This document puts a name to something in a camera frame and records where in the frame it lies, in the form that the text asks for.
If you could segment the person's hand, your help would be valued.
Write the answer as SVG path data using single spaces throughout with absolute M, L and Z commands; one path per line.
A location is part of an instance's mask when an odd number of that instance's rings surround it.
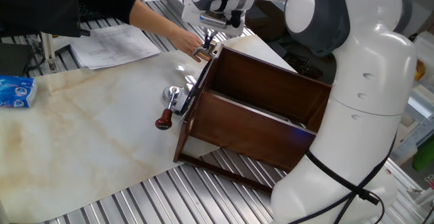
M 195 61 L 210 61 L 210 57 L 201 52 L 197 54 L 193 53 L 196 48 L 201 48 L 203 45 L 202 40 L 194 33 L 177 28 L 170 32 L 168 39 L 177 50 L 189 55 Z

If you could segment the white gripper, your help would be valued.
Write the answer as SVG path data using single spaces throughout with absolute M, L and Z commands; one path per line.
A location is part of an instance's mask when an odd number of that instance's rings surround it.
M 228 35 L 240 36 L 244 29 L 244 17 L 241 18 L 241 24 L 234 27 L 232 24 L 227 24 L 228 19 L 231 17 L 229 14 L 216 14 L 211 11 L 203 11 L 196 8 L 192 0 L 182 0 L 184 9 L 182 11 L 182 20 L 190 24 L 201 26 L 203 28 L 212 29 Z M 217 45 L 214 40 L 215 34 L 209 34 L 209 31 L 204 29 L 204 42 L 202 47 L 208 49 Z

